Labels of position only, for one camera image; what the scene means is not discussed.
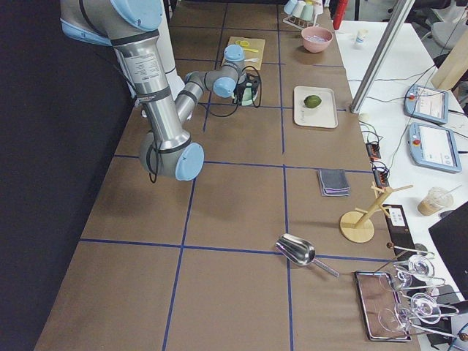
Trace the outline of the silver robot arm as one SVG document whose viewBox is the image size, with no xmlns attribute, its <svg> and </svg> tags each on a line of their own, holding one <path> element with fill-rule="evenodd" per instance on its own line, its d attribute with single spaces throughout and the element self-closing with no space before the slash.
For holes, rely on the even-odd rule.
<svg viewBox="0 0 468 351">
<path fill-rule="evenodd" d="M 205 91 L 250 105 L 261 86 L 260 76 L 248 73 L 240 45 L 226 47 L 219 69 L 180 78 L 162 1 L 62 1 L 61 25 L 72 39 L 114 49 L 151 126 L 140 163 L 154 177 L 191 181 L 200 173 L 203 148 L 183 125 Z"/>
</svg>

